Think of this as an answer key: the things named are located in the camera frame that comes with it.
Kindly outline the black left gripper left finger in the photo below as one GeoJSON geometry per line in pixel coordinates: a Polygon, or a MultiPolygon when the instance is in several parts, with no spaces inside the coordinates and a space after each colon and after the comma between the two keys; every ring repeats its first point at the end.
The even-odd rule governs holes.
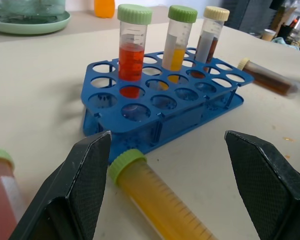
{"type": "Polygon", "coordinates": [[[78,141],[43,182],[9,240],[93,240],[111,142],[110,131],[78,141]]]}

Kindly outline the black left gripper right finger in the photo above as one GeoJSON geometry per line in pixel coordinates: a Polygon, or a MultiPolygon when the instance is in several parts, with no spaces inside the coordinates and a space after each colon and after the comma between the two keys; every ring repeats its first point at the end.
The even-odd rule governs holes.
{"type": "Polygon", "coordinates": [[[300,173],[270,142],[233,130],[224,139],[260,240],[300,240],[300,173]]]}

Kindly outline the blue tube rack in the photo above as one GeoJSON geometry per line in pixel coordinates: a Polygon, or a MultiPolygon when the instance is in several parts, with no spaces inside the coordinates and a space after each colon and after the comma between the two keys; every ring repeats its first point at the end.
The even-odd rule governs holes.
{"type": "Polygon", "coordinates": [[[138,82],[118,77],[118,60],[104,60],[86,68],[81,101],[86,111],[82,130],[86,136],[112,133],[111,155],[127,149],[148,153],[210,122],[243,103],[236,93],[253,77],[214,58],[203,64],[189,47],[180,71],[162,68],[161,52],[148,53],[138,82]]]}

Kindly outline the white paper cup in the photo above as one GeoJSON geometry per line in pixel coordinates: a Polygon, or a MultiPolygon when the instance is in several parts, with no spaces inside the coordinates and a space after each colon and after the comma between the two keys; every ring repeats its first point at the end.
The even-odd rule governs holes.
{"type": "Polygon", "coordinates": [[[277,33],[274,30],[264,29],[261,35],[261,39],[267,42],[271,42],[276,35],[277,33]]]}

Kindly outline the dark office chair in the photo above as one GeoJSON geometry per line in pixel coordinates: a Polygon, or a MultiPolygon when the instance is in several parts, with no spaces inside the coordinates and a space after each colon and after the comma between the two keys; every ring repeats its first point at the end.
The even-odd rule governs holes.
{"type": "Polygon", "coordinates": [[[225,26],[248,34],[259,34],[270,28],[284,1],[222,0],[221,7],[230,11],[225,26]]]}

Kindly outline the mint green plate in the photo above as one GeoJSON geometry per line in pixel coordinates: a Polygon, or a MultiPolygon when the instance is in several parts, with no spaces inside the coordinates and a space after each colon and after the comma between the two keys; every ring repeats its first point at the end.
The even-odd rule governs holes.
{"type": "Polygon", "coordinates": [[[64,12],[56,16],[23,16],[0,9],[0,33],[12,35],[44,35],[63,30],[71,15],[64,12]]]}

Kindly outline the orange plastic bottle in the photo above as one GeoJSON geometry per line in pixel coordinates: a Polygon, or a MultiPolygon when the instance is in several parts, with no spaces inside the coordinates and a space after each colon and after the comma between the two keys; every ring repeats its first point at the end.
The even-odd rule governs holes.
{"type": "Polygon", "coordinates": [[[93,6],[98,18],[111,19],[115,14],[115,0],[93,0],[93,6]]]}

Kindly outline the clear glass container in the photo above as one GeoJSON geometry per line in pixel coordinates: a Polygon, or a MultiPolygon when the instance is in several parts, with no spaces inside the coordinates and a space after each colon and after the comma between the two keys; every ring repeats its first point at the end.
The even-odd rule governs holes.
{"type": "Polygon", "coordinates": [[[0,0],[0,9],[15,15],[57,16],[66,10],[66,0],[0,0]]]}

